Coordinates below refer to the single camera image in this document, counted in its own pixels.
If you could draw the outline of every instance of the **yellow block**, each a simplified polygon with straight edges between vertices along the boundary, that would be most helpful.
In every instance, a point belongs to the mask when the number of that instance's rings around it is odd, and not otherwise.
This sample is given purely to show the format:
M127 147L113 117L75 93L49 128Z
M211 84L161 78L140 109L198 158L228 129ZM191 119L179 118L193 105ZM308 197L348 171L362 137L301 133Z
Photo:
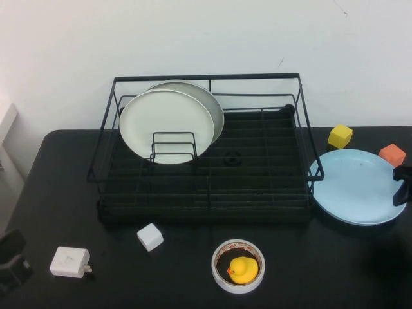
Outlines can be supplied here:
M344 126L343 124L338 124L332 131L330 131L328 144L335 146L338 149L345 148L352 138L353 130Z

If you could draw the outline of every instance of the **orange cube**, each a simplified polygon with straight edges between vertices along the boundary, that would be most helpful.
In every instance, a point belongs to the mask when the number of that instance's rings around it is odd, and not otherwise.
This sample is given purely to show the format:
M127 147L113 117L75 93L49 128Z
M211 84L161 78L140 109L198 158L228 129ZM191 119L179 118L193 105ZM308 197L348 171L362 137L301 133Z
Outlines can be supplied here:
M395 144L390 144L379 151L379 156L397 167L405 160L406 153Z

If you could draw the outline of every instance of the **plate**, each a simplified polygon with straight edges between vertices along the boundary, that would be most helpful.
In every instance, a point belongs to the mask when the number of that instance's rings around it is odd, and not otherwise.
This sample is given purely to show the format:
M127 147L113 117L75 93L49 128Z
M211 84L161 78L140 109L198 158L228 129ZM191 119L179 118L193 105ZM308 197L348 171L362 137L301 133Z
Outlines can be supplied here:
M215 99L212 93L207 91L205 88L192 84L191 82L187 82L186 80L167 80L150 87L150 89L177 90L194 97L205 106L213 119L214 134L212 143L218 139L223 130L223 125L225 124L225 115L223 114L223 110L219 102Z
M146 159L156 153L154 161L161 164L188 162L195 149L200 156L214 134L212 117L198 100L166 89L152 89L133 98L122 112L119 128L133 152Z
M365 151L342 149L320 157L324 180L314 183L314 197L330 215L354 225L378 225L396 218L406 206L393 206L402 182L393 180L393 166ZM316 173L315 161L310 170Z

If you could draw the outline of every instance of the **dish rack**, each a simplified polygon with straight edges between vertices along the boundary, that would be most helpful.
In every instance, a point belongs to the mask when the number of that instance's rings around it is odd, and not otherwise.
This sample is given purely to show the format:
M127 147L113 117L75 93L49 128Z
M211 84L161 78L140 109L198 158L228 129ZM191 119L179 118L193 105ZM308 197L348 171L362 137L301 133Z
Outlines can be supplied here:
M220 137L193 160L164 165L125 145L122 108L163 80L195 82L225 114ZM310 172L315 158L318 170ZM298 73L116 77L111 87L88 181L97 185L104 223L269 223L308 221L314 181L324 172Z

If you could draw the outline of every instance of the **tape roll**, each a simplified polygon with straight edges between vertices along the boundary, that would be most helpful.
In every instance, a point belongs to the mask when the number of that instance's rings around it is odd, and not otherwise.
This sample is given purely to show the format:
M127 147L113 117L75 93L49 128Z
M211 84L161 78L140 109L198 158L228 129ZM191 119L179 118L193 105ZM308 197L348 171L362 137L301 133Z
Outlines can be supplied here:
M255 256L257 262L259 263L259 273L253 281L245 285L235 285L234 283L227 282L220 276L217 268L218 260L223 253L232 249L243 249L249 251ZM260 250L253 243L242 239L232 239L225 241L217 247L212 256L212 274L214 280L222 289L234 294L248 293L257 288L260 285L260 282L262 282L263 275L265 274L265 269L266 264L262 252L260 252Z

